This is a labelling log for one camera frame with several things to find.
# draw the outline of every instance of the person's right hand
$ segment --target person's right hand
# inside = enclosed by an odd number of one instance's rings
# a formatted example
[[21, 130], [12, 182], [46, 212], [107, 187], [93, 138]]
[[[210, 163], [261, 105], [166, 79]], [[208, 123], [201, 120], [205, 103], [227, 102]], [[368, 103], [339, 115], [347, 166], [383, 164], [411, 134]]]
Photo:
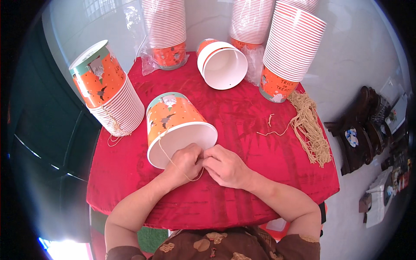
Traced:
[[219, 185], [245, 190], [249, 187], [255, 172], [236, 153], [217, 144], [205, 150], [203, 157], [202, 166]]

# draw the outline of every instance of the dark door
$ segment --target dark door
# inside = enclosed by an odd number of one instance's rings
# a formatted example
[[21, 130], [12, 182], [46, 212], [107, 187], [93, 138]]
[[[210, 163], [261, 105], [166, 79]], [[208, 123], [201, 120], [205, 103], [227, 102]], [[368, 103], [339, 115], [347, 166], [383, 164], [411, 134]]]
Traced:
[[22, 47], [9, 112], [13, 177], [38, 235], [88, 242], [85, 198], [101, 125], [61, 74], [41, 20]]

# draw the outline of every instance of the person's left hand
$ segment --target person's left hand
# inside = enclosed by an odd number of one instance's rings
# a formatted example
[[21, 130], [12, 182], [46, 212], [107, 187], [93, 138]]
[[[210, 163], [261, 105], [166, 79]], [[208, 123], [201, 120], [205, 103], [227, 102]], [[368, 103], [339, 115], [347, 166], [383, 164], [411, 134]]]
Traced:
[[162, 173], [167, 185], [172, 190], [188, 183], [198, 176], [202, 169], [202, 153], [202, 148], [196, 143], [192, 143], [183, 149], [177, 150], [173, 154], [171, 160], [177, 167], [169, 162], [165, 171]]

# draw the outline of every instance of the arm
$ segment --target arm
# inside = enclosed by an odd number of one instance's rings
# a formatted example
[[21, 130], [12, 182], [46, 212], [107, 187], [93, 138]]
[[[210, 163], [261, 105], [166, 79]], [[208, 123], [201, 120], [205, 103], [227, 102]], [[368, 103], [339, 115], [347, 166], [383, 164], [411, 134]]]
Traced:
[[147, 216], [164, 195], [189, 182], [184, 174], [190, 179], [198, 175], [202, 169], [202, 161], [198, 160], [201, 154], [202, 148], [196, 144], [176, 151], [172, 161], [177, 167], [169, 163], [164, 172], [116, 205], [105, 224], [107, 252], [123, 245], [139, 247], [137, 232]]
[[321, 211], [302, 191], [271, 181], [250, 170], [237, 154], [216, 145], [204, 152], [203, 166], [221, 186], [244, 189], [256, 195], [285, 221], [291, 223], [290, 234], [319, 238]]

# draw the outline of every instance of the stack of paper buckets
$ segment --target stack of paper buckets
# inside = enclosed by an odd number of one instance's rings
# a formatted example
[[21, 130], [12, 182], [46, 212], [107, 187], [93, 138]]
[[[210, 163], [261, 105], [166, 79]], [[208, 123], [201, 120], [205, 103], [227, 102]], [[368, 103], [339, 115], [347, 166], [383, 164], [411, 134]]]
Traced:
[[89, 111], [113, 136], [130, 135], [144, 118], [144, 105], [108, 41], [88, 48], [69, 67]]
[[299, 8], [278, 1], [263, 57], [260, 92], [284, 102], [307, 73], [318, 51], [326, 23]]
[[315, 14], [318, 8], [319, 0], [279, 0], [281, 2], [292, 5], [310, 14]]
[[160, 68], [181, 67], [186, 55], [184, 0], [143, 0], [142, 9], [153, 57]]
[[238, 49], [253, 48], [265, 40], [274, 0], [234, 0], [231, 43]]

